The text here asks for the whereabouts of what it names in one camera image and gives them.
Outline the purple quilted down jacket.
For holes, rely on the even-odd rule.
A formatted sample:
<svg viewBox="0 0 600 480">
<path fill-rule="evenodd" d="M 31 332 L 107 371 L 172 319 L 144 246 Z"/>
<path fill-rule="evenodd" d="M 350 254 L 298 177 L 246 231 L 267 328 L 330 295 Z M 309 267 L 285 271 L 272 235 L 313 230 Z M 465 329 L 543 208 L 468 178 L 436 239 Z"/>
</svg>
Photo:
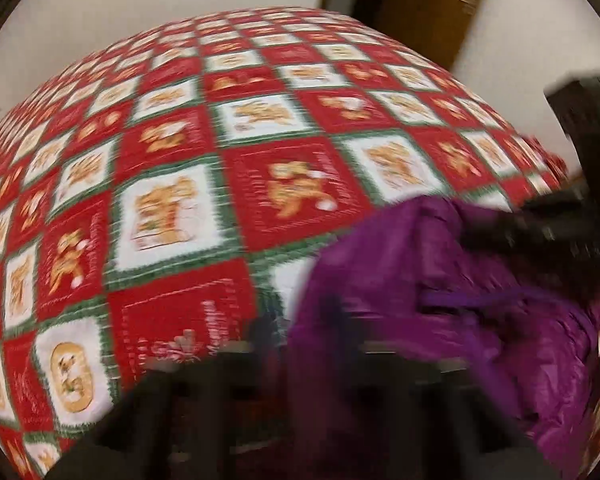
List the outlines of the purple quilted down jacket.
<svg viewBox="0 0 600 480">
<path fill-rule="evenodd" d="M 294 419 L 315 450 L 350 416 L 336 395 L 347 326 L 424 362 L 465 360 L 566 479 L 592 428 L 600 290 L 464 236 L 504 219 L 439 196 L 376 212 L 324 248 L 287 334 Z"/>
</svg>

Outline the brown wooden door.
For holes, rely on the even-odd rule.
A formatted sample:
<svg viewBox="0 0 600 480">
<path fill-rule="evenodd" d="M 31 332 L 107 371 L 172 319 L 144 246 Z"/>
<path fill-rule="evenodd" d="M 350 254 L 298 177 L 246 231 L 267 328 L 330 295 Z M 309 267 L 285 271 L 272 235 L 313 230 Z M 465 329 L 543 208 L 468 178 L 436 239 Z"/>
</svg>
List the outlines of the brown wooden door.
<svg viewBox="0 0 600 480">
<path fill-rule="evenodd" d="M 456 0 L 382 0 L 374 29 L 449 70 L 474 16 Z"/>
</svg>

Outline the red white patterned bedspread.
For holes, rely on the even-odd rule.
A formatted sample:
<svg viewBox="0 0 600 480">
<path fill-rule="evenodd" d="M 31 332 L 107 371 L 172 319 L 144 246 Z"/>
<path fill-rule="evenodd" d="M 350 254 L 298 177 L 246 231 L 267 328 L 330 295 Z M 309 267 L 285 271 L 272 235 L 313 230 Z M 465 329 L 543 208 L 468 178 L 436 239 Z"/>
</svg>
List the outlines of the red white patterned bedspread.
<svg viewBox="0 0 600 480">
<path fill-rule="evenodd" d="M 588 192 L 449 72 L 354 18 L 254 8 L 87 55 L 0 121 L 0 478 L 46 474 L 155 361 L 274 326 L 282 479 L 343 479 L 294 419 L 287 334 L 321 251 L 419 196 Z M 600 479 L 592 428 L 573 479 Z"/>
</svg>

